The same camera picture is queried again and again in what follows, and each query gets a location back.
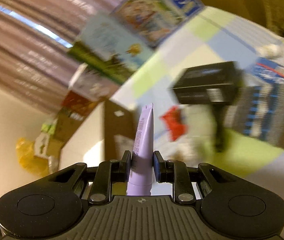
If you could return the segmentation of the red snack packet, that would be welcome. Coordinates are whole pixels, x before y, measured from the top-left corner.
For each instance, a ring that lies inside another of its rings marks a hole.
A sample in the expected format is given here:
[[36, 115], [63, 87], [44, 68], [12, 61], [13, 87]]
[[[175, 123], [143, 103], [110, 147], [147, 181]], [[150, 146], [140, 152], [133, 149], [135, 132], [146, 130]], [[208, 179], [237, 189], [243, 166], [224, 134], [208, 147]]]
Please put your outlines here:
[[187, 126], [182, 121], [181, 109], [178, 106], [172, 106], [160, 119], [169, 131], [170, 141], [176, 141], [187, 132]]

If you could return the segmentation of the black product box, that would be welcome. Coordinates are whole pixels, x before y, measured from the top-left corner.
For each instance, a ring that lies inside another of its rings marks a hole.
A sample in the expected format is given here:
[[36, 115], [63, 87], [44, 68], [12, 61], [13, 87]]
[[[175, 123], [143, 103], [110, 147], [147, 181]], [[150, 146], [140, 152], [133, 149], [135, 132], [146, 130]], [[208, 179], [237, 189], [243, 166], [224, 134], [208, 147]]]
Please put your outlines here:
[[243, 83], [234, 61], [185, 68], [170, 87], [181, 105], [231, 105]]

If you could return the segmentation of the grey blue knitted hat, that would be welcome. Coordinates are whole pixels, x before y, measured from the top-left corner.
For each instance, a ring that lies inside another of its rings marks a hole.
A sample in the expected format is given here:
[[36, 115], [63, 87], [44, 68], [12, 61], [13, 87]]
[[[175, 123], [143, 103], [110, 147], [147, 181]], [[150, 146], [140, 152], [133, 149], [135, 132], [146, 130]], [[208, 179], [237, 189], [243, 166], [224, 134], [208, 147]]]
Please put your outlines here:
[[224, 125], [284, 149], [284, 84], [240, 89], [226, 110]]

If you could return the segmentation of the blue white tissue pack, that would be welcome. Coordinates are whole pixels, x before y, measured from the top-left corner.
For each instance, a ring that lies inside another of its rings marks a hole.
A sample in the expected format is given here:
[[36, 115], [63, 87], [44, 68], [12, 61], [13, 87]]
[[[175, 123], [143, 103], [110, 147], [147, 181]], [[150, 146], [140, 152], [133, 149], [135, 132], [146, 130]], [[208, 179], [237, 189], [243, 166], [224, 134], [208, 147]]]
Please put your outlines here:
[[284, 66], [266, 58], [258, 57], [246, 73], [260, 83], [284, 84]]

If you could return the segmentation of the white pill bottle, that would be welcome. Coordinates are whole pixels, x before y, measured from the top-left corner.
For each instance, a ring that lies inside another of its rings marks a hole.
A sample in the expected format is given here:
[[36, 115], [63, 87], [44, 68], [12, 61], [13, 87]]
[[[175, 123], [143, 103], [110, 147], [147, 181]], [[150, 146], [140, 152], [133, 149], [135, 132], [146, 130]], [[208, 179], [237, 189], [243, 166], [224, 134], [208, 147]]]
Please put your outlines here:
[[280, 45], [277, 44], [268, 44], [256, 49], [260, 57], [267, 59], [280, 57], [282, 54], [282, 49]]

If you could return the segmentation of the checkered bed sheet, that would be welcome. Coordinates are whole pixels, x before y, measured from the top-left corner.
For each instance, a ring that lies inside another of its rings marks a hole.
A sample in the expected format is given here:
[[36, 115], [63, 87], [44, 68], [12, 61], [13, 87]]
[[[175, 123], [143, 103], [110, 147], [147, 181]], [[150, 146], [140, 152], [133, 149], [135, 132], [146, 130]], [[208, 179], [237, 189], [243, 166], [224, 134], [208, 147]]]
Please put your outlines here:
[[154, 147], [167, 158], [284, 181], [284, 38], [253, 22], [204, 8], [112, 99], [153, 104]]

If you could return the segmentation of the brown cardboard storage box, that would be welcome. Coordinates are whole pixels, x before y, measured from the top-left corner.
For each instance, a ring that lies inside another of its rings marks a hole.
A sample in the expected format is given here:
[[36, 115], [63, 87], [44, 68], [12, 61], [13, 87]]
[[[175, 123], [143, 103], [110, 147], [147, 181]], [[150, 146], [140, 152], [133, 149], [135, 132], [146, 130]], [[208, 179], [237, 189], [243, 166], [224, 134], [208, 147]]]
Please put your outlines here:
[[131, 111], [112, 101], [99, 103], [64, 145], [59, 168], [75, 163], [98, 166], [105, 160], [122, 158], [133, 149], [135, 124]]

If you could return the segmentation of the open brown cardboard carton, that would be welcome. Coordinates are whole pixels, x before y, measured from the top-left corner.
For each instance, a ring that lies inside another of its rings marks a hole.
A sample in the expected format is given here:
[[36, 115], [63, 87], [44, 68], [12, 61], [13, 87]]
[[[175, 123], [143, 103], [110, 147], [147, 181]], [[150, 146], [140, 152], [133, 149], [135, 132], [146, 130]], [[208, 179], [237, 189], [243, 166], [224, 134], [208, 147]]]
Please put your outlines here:
[[62, 148], [81, 126], [85, 118], [85, 116], [63, 107], [57, 113], [49, 129], [47, 154], [59, 161]]

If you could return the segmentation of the green tissue packs stack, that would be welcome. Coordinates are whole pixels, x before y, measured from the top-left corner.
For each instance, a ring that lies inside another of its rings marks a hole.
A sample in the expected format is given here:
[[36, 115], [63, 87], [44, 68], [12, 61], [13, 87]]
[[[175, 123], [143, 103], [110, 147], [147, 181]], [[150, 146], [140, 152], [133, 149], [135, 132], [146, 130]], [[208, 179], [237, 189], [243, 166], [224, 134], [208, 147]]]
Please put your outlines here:
[[57, 119], [46, 120], [40, 130], [39, 136], [34, 141], [34, 155], [40, 158], [48, 159], [49, 142], [56, 130]]

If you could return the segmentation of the red gold gift box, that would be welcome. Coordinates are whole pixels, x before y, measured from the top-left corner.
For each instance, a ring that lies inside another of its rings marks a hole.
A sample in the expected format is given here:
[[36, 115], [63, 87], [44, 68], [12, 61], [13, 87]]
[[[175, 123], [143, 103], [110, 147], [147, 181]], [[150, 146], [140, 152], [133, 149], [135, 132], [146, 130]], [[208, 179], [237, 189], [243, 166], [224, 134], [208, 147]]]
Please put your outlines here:
[[68, 92], [64, 100], [61, 103], [62, 107], [65, 107], [72, 112], [75, 112], [81, 116], [88, 116], [98, 105], [98, 102], [91, 101], [72, 90]]

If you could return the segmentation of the yellow plastic bag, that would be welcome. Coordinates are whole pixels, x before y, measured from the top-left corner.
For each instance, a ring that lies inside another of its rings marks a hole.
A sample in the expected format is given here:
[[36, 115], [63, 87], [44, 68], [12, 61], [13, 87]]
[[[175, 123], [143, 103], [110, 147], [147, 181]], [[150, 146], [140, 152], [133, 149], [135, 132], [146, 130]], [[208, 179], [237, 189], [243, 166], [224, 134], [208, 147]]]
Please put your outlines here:
[[49, 175], [48, 160], [34, 154], [34, 141], [19, 138], [15, 150], [17, 152], [18, 163], [28, 173], [39, 177]]

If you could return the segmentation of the white appliance box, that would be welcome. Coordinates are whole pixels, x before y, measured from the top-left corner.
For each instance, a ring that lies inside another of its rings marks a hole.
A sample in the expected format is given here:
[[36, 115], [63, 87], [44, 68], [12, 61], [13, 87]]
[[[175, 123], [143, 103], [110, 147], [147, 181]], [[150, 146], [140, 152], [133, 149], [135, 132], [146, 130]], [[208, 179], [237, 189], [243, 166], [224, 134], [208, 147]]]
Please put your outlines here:
[[110, 98], [119, 85], [97, 72], [86, 63], [80, 64], [69, 81], [68, 89], [90, 100], [99, 101]]

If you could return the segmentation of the light blue green milk box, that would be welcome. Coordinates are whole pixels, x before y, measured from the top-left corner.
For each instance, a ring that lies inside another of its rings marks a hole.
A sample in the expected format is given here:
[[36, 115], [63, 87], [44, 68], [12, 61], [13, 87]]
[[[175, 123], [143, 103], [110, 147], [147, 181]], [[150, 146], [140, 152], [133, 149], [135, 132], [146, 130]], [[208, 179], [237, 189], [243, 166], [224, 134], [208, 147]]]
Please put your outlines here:
[[99, 12], [87, 21], [68, 54], [123, 85], [153, 50], [116, 19]]

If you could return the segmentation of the blue milk carton box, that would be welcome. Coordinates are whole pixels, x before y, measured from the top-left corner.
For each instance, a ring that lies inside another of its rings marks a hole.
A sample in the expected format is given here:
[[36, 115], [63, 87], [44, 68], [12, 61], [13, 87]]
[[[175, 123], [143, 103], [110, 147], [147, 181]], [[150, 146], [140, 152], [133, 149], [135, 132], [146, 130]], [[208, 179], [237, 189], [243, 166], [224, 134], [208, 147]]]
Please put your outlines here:
[[123, 0], [112, 14], [149, 47], [156, 48], [203, 8], [201, 0]]

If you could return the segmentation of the purple curtain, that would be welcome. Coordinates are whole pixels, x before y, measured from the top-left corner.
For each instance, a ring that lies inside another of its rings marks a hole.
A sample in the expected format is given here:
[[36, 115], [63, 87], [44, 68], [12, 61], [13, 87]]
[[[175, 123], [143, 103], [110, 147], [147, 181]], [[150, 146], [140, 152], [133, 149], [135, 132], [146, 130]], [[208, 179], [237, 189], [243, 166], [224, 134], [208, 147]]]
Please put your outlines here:
[[67, 51], [87, 20], [122, 0], [0, 0], [0, 87], [57, 112], [78, 62]]

